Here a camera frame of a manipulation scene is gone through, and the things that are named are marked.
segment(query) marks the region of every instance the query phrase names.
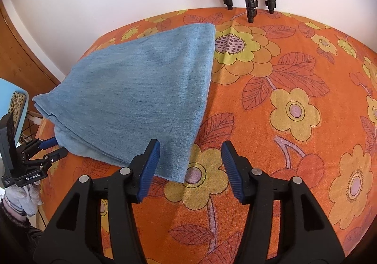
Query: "folded blue fabric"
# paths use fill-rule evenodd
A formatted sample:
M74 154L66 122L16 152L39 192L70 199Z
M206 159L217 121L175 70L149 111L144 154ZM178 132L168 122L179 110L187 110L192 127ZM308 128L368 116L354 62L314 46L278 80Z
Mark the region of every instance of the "folded blue fabric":
M35 107L60 146L118 166L161 143L156 175L183 182L207 102L215 27L192 24L93 52Z

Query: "white glove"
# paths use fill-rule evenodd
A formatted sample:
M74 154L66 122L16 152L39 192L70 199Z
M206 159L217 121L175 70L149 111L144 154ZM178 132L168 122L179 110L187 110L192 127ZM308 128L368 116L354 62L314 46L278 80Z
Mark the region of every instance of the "white glove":
M6 201L9 202L15 211L24 211L28 216L33 216L38 212L38 206L43 204L40 198L40 181L18 187L12 185L5 189Z

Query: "orange tablecloth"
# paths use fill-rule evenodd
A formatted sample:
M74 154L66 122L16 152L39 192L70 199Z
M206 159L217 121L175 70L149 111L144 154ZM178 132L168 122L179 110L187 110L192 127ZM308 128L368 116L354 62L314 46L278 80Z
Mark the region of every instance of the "orange tablecloth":
M233 262L248 206L233 197L224 172L225 140L274 177L301 176L349 253L377 212L377 54L308 18L258 10L249 24L242 8L148 18L105 34L86 54L193 22L216 25L212 82L186 182L156 177L149 196L133 206L149 264ZM44 120L38 136L52 137L53 125ZM42 183L41 215L51 218L80 175L117 169L71 154L54 163ZM101 205L104 252L111 256L107 204ZM277 251L278 213L276 205L269 257Z

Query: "leopard print object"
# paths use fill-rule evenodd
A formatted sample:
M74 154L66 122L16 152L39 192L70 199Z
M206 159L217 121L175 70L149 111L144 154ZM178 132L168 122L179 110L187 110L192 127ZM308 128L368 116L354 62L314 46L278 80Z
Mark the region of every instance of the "leopard print object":
M13 113L14 133L16 133L25 103L26 95L15 91L8 110L8 113Z

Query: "brown door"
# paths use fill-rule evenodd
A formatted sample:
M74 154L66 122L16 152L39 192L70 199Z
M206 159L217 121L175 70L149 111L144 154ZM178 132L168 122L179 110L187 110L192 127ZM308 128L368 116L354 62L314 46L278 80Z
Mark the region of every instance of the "brown door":
M22 40L1 1L0 12L0 78L27 91L30 97L28 110L36 111L31 99L38 94L48 93L59 85L59 81Z

